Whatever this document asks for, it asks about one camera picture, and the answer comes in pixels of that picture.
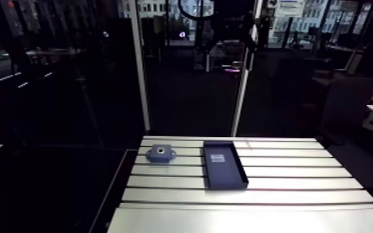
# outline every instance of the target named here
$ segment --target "aluminum table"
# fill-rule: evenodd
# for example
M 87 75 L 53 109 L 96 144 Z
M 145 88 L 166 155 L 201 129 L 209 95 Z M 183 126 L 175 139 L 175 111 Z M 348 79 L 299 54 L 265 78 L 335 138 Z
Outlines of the aluminum table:
M 206 188 L 204 140 L 234 142 L 246 190 Z M 373 232 L 373 197 L 314 139 L 145 136 L 108 232 Z

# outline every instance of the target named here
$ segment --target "cable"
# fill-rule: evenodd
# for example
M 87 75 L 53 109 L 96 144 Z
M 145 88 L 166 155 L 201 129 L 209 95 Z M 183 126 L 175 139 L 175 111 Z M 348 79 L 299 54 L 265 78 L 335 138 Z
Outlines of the cable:
M 181 0 L 178 0 L 178 8 L 179 8 L 179 11 L 181 12 L 181 14 L 183 14 L 188 19 L 192 19 L 192 20 L 197 20 L 197 21 L 208 20 L 208 19 L 211 19 L 214 16 L 214 14 L 213 15 L 207 15 L 207 16 L 201 16 L 201 17 L 190 15 L 186 11 L 183 10 Z

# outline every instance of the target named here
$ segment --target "dark blue tray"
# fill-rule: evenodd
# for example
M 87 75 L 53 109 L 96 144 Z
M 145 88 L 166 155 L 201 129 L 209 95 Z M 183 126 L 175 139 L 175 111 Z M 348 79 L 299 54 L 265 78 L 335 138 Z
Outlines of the dark blue tray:
M 205 141 L 203 151 L 209 189 L 247 188 L 248 179 L 232 141 Z

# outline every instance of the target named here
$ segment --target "metal frame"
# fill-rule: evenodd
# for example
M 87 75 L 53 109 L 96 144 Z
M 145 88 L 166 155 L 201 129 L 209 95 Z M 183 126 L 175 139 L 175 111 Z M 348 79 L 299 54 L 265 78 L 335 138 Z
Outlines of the metal frame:
M 143 54 L 140 39 L 140 27 L 139 27 L 139 16 L 138 16 L 138 5 L 137 1 L 129 1 L 129 7 L 132 9 L 131 14 L 131 28 L 133 30 L 133 41 L 134 41 L 134 52 L 136 53 L 136 67 L 138 69 L 139 89 L 140 98 L 142 102 L 143 112 L 143 123 L 145 131 L 151 130 L 149 108 L 147 106 L 147 93 L 144 82 L 144 65 L 143 65 Z
M 256 0 L 255 1 L 255 6 L 254 6 L 255 19 L 260 18 L 262 4 L 263 4 L 263 0 Z M 256 35 L 257 35 L 257 28 L 255 26 L 253 26 L 253 30 L 252 30 L 252 39 L 253 40 L 256 39 Z M 249 67 L 249 69 L 247 69 L 247 67 L 245 66 L 247 64 L 248 54 L 249 54 L 249 50 L 246 48 L 245 54 L 244 54 L 244 60 L 243 60 L 243 65 L 244 65 L 243 69 L 244 70 L 242 72 L 242 78 L 240 80 L 239 93 L 237 94 L 237 102 L 235 104 L 233 124 L 232 124 L 231 132 L 230 132 L 230 135 L 232 137 L 236 137 L 236 135 L 237 135 L 237 129 L 239 128 L 240 116 L 242 114 L 243 100 L 244 100 L 244 96 L 246 94 L 248 74 L 253 68 L 253 60 L 254 60 L 254 56 L 255 56 L 254 53 L 252 53 L 252 55 L 250 57 L 250 67 Z

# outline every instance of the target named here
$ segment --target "blue block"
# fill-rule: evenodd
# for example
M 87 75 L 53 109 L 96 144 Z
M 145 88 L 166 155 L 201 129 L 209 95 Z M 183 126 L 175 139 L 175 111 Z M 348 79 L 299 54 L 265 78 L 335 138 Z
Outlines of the blue block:
M 205 141 L 204 157 L 208 188 L 212 190 L 247 188 L 248 179 L 232 141 Z
M 154 144 L 152 149 L 146 153 L 150 162 L 169 163 L 177 154 L 172 150 L 171 145 Z

